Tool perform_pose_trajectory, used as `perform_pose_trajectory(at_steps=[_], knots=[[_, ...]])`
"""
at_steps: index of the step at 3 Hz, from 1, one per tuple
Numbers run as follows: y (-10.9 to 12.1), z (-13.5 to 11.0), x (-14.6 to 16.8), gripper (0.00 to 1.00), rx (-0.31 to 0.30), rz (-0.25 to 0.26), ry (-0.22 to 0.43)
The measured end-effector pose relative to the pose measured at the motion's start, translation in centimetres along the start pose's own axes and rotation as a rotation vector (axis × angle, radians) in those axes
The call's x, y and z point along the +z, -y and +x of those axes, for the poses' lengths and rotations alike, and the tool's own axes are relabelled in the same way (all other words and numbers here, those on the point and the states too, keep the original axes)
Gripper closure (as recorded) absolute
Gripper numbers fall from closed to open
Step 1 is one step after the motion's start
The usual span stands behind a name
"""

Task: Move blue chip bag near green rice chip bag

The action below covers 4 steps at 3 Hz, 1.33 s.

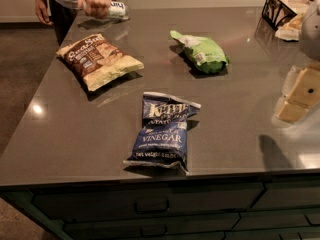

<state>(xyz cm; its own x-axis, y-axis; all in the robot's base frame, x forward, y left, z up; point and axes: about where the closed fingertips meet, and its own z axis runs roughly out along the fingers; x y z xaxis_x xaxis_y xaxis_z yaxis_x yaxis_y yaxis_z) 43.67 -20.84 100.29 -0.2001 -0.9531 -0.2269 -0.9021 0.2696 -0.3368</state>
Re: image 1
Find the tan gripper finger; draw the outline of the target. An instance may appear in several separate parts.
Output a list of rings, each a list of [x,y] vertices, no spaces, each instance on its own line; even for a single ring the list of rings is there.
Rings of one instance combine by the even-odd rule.
[[[295,123],[302,119],[308,111],[307,105],[288,97],[280,97],[276,103],[275,116],[281,121]]]
[[[293,66],[285,79],[282,94],[288,103],[312,108],[320,101],[320,63]]]

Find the person's right hand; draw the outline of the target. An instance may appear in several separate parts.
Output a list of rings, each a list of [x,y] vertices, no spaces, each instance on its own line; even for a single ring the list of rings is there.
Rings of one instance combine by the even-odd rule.
[[[48,13],[47,0],[35,0],[35,13],[41,23],[48,26],[53,24]]]

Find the person's left hand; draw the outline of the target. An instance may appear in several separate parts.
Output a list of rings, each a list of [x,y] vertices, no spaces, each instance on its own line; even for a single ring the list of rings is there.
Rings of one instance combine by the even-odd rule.
[[[112,0],[78,0],[78,8],[87,16],[102,19],[108,14]]]

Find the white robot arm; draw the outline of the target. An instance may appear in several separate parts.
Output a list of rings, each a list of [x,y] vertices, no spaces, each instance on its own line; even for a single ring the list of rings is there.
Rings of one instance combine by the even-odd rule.
[[[286,76],[272,117],[281,127],[300,121],[320,101],[320,0],[314,0],[300,19],[300,49],[312,62],[292,66]]]

